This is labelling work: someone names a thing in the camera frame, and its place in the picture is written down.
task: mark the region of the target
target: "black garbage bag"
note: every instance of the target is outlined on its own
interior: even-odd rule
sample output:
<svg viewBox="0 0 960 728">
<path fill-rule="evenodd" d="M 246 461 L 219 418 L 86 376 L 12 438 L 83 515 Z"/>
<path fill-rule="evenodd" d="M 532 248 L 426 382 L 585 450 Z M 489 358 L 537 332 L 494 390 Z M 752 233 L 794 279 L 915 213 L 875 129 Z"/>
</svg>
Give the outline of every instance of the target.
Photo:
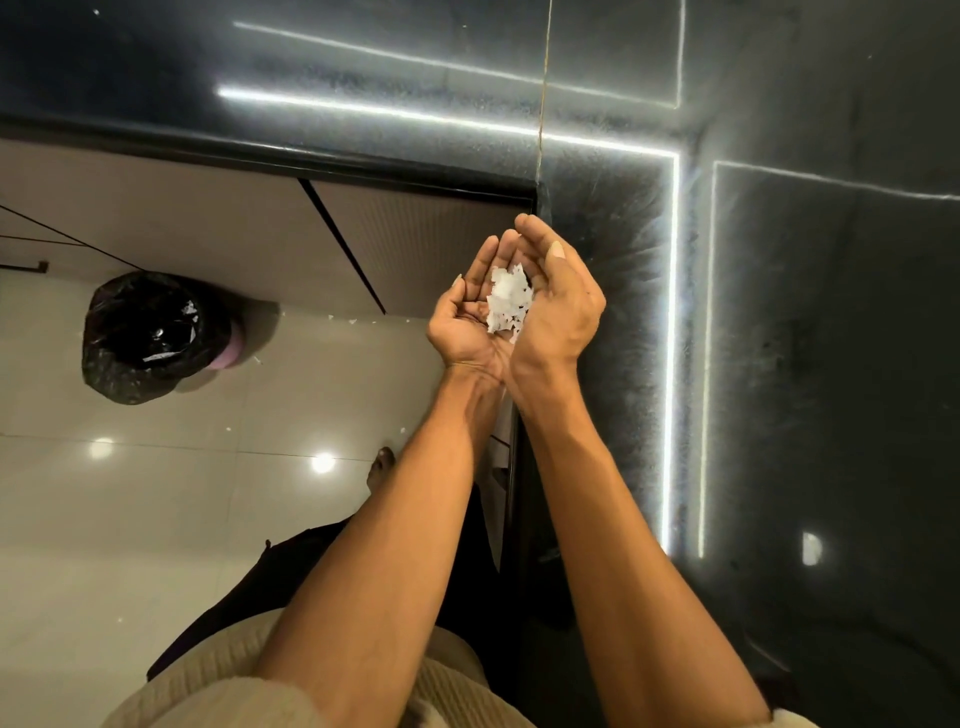
<svg viewBox="0 0 960 728">
<path fill-rule="evenodd" d="M 230 316 L 197 280 L 138 271 L 100 286 L 84 324 L 84 382 L 120 404 L 173 391 L 227 347 Z"/>
</svg>

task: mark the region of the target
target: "forearm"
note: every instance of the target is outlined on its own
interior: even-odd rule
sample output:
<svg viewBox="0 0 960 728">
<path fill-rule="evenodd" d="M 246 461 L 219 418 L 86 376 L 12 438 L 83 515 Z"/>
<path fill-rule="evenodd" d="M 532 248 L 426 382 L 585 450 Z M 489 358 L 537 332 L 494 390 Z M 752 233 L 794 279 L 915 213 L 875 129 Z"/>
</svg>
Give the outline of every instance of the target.
<svg viewBox="0 0 960 728">
<path fill-rule="evenodd" d="M 256 674 L 306 690 L 332 726 L 394 726 L 444 598 L 502 390 L 450 369 L 387 482 L 295 595 Z"/>
<path fill-rule="evenodd" d="M 728 728 L 769 712 L 663 553 L 590 420 L 575 376 L 524 413 L 610 726 Z"/>
</svg>

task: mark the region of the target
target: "bare foot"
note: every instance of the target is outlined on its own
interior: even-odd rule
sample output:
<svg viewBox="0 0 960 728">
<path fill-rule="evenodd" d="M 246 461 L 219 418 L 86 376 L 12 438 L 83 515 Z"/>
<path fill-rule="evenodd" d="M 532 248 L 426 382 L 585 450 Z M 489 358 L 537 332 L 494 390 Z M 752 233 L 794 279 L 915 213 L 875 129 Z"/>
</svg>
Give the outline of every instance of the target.
<svg viewBox="0 0 960 728">
<path fill-rule="evenodd" d="M 383 485 L 395 464 L 394 452 L 390 448 L 380 448 L 376 459 L 370 465 L 370 472 L 367 473 L 367 487 L 371 493 L 375 493 L 376 489 Z"/>
</svg>

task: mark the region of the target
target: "ribbed beige fabric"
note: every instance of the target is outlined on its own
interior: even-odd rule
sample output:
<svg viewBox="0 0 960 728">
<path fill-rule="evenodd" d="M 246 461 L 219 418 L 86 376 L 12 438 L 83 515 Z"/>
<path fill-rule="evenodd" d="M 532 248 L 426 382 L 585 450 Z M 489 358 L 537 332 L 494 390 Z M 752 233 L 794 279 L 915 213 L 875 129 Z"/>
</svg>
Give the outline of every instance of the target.
<svg viewBox="0 0 960 728">
<path fill-rule="evenodd" d="M 324 728 L 305 692 L 249 677 L 281 612 L 245 619 L 204 640 L 127 698 L 104 728 Z M 469 645 L 438 628 L 399 728 L 534 726 L 490 692 Z M 776 711 L 768 728 L 816 726 Z"/>
</svg>

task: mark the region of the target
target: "tile floor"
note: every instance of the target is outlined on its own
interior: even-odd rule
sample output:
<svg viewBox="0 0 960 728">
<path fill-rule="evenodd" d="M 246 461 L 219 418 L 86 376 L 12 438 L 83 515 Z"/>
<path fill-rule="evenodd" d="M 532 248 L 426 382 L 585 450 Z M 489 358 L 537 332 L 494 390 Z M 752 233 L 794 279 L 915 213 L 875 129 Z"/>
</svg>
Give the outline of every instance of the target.
<svg viewBox="0 0 960 728">
<path fill-rule="evenodd" d="M 0 271 L 0 722 L 19 728 L 99 725 L 265 539 L 356 511 L 441 373 L 424 321 L 281 308 L 244 363 L 125 407 L 81 380 L 94 287 Z"/>
</svg>

